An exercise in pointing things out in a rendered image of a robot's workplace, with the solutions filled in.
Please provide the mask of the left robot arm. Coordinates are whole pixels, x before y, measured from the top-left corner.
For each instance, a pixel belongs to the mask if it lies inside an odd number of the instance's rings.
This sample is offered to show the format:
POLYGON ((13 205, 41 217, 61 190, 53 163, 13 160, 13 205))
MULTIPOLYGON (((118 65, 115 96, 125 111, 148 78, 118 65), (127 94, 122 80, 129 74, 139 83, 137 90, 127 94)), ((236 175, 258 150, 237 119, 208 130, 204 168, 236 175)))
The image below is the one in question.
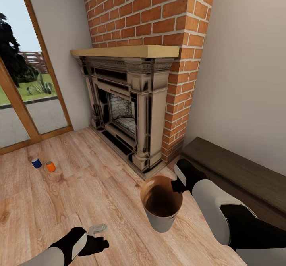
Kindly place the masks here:
POLYGON ((95 238, 95 234, 107 230, 106 224, 90 226, 88 234, 82 227, 74 227, 48 249, 17 266, 68 266, 77 255, 88 256, 108 248, 107 240, 103 240, 103 237, 95 238))

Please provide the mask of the trash can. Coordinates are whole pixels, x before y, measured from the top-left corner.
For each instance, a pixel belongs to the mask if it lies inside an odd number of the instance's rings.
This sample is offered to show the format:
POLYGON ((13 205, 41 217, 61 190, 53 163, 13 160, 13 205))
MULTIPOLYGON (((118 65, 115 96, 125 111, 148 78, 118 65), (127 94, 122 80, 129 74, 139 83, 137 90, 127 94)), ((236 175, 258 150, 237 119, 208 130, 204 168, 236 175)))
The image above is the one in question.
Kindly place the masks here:
POLYGON ((167 232, 183 203, 183 192, 174 192, 171 178, 156 175, 144 182, 140 197, 150 224, 159 233, 167 232), (154 183, 146 188, 147 183, 154 183))

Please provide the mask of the can of soda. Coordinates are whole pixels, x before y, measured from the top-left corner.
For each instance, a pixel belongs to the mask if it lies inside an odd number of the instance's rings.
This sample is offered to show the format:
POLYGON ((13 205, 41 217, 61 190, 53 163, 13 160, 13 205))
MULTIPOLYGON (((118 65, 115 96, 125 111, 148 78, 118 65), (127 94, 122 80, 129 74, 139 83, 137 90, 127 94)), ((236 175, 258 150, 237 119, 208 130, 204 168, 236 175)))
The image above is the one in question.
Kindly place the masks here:
POLYGON ((35 168, 39 168, 42 166, 41 162, 39 161, 38 158, 34 158, 31 160, 32 164, 34 165, 35 168))
POLYGON ((46 163, 46 167, 48 168, 49 172, 53 172, 56 169, 55 165, 51 161, 46 163))

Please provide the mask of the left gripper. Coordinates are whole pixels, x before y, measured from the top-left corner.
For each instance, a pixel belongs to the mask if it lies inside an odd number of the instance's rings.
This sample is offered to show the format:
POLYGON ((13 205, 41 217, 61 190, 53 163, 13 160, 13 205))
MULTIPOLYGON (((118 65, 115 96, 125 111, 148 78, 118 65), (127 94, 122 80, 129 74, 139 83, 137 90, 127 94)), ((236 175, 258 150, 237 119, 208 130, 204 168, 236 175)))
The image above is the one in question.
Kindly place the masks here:
POLYGON ((92 255, 93 253, 100 253, 101 251, 109 247, 108 241, 103 240, 103 237, 94 238, 90 236, 90 238, 91 238, 91 245, 89 249, 84 254, 79 254, 80 257, 92 255))

